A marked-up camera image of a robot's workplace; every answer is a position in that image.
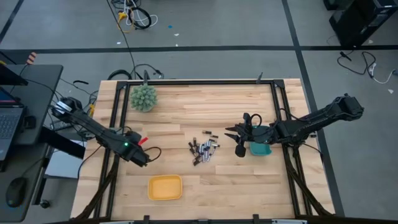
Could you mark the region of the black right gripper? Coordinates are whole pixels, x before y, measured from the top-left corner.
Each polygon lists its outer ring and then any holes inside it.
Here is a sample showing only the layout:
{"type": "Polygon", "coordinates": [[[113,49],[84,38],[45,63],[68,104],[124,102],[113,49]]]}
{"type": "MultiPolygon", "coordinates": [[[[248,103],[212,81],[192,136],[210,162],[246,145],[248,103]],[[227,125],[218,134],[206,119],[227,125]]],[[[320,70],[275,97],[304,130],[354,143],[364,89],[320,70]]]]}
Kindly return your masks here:
{"type": "Polygon", "coordinates": [[[259,144],[272,144],[275,140],[276,130],[270,126],[256,126],[249,123],[245,126],[235,124],[233,127],[225,128],[227,131],[242,132],[241,136],[225,133],[225,135],[235,142],[256,142],[259,144]]]}

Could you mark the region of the yellow plastic bin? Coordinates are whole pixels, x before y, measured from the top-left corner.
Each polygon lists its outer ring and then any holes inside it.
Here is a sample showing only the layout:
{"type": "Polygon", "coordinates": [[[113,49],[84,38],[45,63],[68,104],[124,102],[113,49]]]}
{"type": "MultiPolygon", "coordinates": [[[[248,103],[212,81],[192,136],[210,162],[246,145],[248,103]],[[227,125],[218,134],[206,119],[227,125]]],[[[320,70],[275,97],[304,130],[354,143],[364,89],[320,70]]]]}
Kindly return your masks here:
{"type": "Polygon", "coordinates": [[[179,175],[158,175],[149,179],[148,198],[153,201],[176,200],[183,194],[182,178],[179,175]]]}

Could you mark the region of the teal plastic bin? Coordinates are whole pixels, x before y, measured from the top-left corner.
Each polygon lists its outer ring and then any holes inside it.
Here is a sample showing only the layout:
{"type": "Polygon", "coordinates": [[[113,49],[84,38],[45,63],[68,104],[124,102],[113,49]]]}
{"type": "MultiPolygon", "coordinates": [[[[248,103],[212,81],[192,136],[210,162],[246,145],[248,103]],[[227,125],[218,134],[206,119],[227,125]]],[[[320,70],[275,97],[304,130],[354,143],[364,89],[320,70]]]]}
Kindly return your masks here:
{"type": "Polygon", "coordinates": [[[250,142],[250,152],[254,156],[267,156],[272,151],[269,140],[272,131],[268,126],[256,126],[252,129],[253,140],[250,142]]]}

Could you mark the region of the green potted artificial plant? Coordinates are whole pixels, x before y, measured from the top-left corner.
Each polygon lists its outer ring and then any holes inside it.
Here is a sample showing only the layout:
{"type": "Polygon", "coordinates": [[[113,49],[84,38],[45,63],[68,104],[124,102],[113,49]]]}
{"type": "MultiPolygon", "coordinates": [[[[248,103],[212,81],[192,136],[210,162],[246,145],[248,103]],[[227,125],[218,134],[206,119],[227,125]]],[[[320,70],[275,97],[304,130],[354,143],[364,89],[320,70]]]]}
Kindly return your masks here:
{"type": "Polygon", "coordinates": [[[157,92],[154,86],[143,84],[135,86],[130,95],[131,108],[140,112],[149,112],[157,105],[157,92]]]}

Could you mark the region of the white panel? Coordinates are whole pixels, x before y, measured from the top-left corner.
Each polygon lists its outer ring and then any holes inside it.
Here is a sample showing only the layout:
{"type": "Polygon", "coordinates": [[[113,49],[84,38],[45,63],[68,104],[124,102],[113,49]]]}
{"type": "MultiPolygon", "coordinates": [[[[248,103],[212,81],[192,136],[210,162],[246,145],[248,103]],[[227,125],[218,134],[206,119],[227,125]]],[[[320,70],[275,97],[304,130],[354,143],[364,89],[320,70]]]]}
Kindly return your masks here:
{"type": "Polygon", "coordinates": [[[45,175],[67,179],[77,179],[83,159],[55,149],[46,168],[45,175]]]}

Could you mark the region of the black desk leg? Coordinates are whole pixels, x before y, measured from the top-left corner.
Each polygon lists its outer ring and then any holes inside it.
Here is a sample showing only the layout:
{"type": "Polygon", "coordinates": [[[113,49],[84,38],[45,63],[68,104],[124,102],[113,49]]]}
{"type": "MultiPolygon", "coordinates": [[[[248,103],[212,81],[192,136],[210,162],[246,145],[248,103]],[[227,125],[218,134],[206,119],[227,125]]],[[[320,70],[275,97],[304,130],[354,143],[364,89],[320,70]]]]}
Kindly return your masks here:
{"type": "Polygon", "coordinates": [[[39,142],[47,143],[55,149],[66,152],[67,154],[82,159],[85,153],[85,147],[75,143],[55,131],[43,127],[40,131],[39,142]]]}

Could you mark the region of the black power supply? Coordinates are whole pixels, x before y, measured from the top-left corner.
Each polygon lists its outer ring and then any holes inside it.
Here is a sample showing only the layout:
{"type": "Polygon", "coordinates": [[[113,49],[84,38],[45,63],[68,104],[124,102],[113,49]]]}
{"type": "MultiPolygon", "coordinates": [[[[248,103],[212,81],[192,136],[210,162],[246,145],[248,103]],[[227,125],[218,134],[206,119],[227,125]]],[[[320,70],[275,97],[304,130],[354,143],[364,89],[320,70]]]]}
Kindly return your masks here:
{"type": "Polygon", "coordinates": [[[51,129],[54,130],[54,131],[61,131],[61,130],[64,130],[64,129],[71,128],[72,126],[73,126],[72,124],[65,123],[65,122],[60,121],[60,120],[54,121],[54,122],[52,122],[50,124],[51,129]]]}

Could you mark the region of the black desk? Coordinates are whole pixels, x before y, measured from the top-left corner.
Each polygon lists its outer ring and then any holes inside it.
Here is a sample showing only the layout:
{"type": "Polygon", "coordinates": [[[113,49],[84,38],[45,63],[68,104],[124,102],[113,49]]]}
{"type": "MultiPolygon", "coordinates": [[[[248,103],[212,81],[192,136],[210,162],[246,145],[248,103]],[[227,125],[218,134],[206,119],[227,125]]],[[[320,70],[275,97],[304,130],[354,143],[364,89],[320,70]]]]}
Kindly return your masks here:
{"type": "Polygon", "coordinates": [[[26,86],[6,86],[5,89],[20,99],[26,107],[25,115],[33,116],[36,124],[32,129],[23,124],[17,129],[5,161],[0,162],[0,223],[25,219],[49,149],[44,135],[50,130],[43,126],[44,119],[63,70],[61,65],[10,65],[8,68],[29,82],[26,86]],[[19,177],[26,180],[25,194],[18,207],[9,207],[6,191],[19,177]]]}

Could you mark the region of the black computer mouse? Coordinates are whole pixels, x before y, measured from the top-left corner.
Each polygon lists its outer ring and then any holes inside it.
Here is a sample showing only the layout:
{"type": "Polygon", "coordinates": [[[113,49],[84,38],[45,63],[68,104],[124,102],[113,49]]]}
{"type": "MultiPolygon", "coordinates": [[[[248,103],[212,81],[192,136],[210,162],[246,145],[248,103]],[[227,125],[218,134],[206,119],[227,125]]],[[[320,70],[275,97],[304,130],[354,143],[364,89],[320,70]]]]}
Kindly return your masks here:
{"type": "Polygon", "coordinates": [[[11,181],[6,190],[6,204],[11,208],[19,207],[25,198],[27,179],[18,177],[11,181]]]}

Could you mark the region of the laptop computer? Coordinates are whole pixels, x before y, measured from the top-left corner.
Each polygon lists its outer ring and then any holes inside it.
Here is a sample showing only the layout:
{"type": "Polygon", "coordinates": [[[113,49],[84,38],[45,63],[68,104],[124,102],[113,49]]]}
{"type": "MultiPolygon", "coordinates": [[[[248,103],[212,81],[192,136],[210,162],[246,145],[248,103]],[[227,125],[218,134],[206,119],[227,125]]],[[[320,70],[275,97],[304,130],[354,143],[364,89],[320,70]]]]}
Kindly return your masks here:
{"type": "Polygon", "coordinates": [[[6,159],[24,113],[25,106],[0,87],[0,161],[6,159]]]}

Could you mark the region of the black monitor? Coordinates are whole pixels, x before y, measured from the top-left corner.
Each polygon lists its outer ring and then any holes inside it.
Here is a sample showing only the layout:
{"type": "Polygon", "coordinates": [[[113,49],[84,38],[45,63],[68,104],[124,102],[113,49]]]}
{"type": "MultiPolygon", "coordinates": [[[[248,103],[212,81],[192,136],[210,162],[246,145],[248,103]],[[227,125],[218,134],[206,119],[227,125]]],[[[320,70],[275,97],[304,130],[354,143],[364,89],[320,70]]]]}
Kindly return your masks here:
{"type": "Polygon", "coordinates": [[[28,81],[18,76],[5,65],[0,64],[0,85],[27,86],[28,81]]]}

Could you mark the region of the black cabinet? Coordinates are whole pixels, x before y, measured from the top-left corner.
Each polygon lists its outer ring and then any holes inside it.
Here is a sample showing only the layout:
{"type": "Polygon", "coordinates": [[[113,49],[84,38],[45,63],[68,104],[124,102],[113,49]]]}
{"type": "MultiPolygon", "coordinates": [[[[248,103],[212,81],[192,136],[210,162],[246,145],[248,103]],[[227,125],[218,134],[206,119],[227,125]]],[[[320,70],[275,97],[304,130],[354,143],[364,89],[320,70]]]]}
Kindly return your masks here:
{"type": "Polygon", "coordinates": [[[371,43],[373,36],[387,33],[398,22],[398,0],[322,0],[331,12],[329,23],[334,34],[326,44],[359,47],[371,43]]]}

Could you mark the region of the black aluminium table frame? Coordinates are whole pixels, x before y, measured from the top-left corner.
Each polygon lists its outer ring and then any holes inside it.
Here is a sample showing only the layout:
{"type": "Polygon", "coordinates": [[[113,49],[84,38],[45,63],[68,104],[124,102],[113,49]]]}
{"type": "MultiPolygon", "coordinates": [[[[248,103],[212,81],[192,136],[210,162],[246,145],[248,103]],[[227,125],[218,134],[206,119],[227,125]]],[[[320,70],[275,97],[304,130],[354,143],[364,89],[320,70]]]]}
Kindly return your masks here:
{"type": "Polygon", "coordinates": [[[269,156],[240,158],[225,128],[240,123],[244,113],[264,123],[283,118],[286,109],[296,116],[307,114],[300,80],[262,84],[254,80],[157,80],[154,86],[156,107],[140,113],[129,102],[133,82],[101,82],[95,120],[104,126],[128,126],[148,137],[144,148],[154,158],[146,167],[119,161],[116,183],[103,195],[101,215],[116,221],[138,223],[148,216],[151,223],[188,224],[270,223],[274,218],[295,216],[282,147],[273,145],[269,156]],[[220,145],[209,162],[193,165],[196,157],[188,143],[193,145],[194,137],[198,156],[200,145],[205,147],[210,139],[220,145]],[[150,200],[149,179],[158,175],[179,175],[182,196],[150,200]]]}

